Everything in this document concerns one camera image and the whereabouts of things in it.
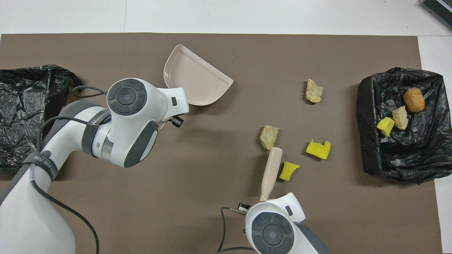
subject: brown paper mat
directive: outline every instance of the brown paper mat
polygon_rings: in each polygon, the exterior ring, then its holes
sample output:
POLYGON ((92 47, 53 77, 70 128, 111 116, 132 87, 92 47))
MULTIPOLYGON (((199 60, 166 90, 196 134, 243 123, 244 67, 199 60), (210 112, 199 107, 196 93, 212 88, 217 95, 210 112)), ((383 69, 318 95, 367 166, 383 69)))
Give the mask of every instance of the brown paper mat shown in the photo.
MULTIPOLYGON (((230 89, 214 104, 190 106, 180 129, 165 126, 137 166, 76 152, 50 186, 93 224, 102 253, 214 253, 220 208, 259 199, 265 124, 280 128, 283 161, 301 165, 289 182, 275 184, 271 198, 294 192, 305 223, 333 253, 441 252, 433 181, 418 186, 364 173, 355 120, 363 78, 395 66, 421 68, 416 37, 4 34, 0 68, 57 64, 103 89, 126 77, 165 87, 163 67, 179 43, 233 78, 230 89), (316 105, 304 99, 308 78, 324 86, 316 105), (332 143, 327 160, 304 152, 311 139, 332 143)), ((94 100, 106 106, 105 98, 94 100)), ((0 190, 7 178, 3 173, 0 190)), ((59 211, 77 253, 93 253, 88 227, 59 211)), ((249 246, 244 216, 226 212, 226 221, 224 247, 249 246)))

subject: crumpled plastic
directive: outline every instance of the crumpled plastic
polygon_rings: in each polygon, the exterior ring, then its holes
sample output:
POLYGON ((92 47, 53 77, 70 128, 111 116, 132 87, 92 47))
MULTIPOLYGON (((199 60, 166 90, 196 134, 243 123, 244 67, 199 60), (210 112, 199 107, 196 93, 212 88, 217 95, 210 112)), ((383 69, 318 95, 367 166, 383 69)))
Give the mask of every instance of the crumpled plastic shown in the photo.
POLYGON ((0 70, 0 170, 21 167, 35 149, 39 127, 65 106, 70 80, 83 85, 56 65, 0 70))
POLYGON ((452 174, 451 116, 441 75, 393 68, 367 77, 358 88, 356 113, 364 172, 417 184, 452 174), (394 127, 384 136, 378 122, 405 106, 403 94, 413 87, 422 92, 424 110, 407 110, 407 129, 394 127))

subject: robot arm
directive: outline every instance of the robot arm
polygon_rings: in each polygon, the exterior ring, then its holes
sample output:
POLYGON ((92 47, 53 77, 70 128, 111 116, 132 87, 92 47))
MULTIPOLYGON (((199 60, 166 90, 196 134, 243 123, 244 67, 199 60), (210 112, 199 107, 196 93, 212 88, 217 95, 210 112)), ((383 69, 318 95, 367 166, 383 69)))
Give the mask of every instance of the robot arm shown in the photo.
POLYGON ((24 164, 0 196, 0 254, 75 253, 72 230, 31 180, 47 192, 69 154, 77 150, 121 167, 133 166, 151 151, 159 126, 172 121, 179 127, 178 115, 188 113, 182 88, 158 89, 140 79, 113 84, 107 104, 109 109, 89 100, 66 106, 60 116, 87 124, 57 120, 43 141, 41 154, 29 157, 40 161, 35 162, 42 163, 41 167, 24 164), (110 114, 111 121, 101 124, 110 114))
POLYGON ((293 193, 252 206, 246 213, 245 232, 261 254, 331 254, 322 240, 301 222, 305 214, 293 193))

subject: yellow sponge piece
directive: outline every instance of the yellow sponge piece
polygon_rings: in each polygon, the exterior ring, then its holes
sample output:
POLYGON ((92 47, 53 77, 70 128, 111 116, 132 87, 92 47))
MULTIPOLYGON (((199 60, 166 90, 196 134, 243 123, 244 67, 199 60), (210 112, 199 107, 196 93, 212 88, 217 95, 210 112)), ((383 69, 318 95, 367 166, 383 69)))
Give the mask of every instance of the yellow sponge piece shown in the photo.
POLYGON ((378 124, 377 129, 380 129, 383 135, 389 136, 394 127, 394 120, 392 118, 383 118, 378 124))
POLYGON ((314 139, 313 139, 313 140, 311 140, 308 147, 306 148, 306 153, 326 160, 326 158, 328 157, 328 154, 330 153, 330 149, 331 149, 330 142, 325 141, 325 143, 322 145, 320 143, 315 143, 314 139))
POLYGON ((284 161, 284 167, 282 168, 283 170, 282 170, 281 174, 279 175, 279 178, 281 178, 282 180, 289 181, 292 173, 296 169, 299 169, 299 168, 300 168, 300 165, 296 165, 296 164, 284 161))

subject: dustpan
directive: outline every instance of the dustpan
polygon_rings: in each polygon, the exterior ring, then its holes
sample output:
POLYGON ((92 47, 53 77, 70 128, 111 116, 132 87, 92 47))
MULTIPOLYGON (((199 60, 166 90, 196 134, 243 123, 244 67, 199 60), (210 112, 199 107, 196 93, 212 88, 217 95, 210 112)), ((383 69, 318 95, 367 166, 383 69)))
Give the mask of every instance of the dustpan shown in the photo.
POLYGON ((184 88, 188 103, 197 106, 215 102, 234 82, 182 44, 168 57, 163 77, 168 88, 184 88))

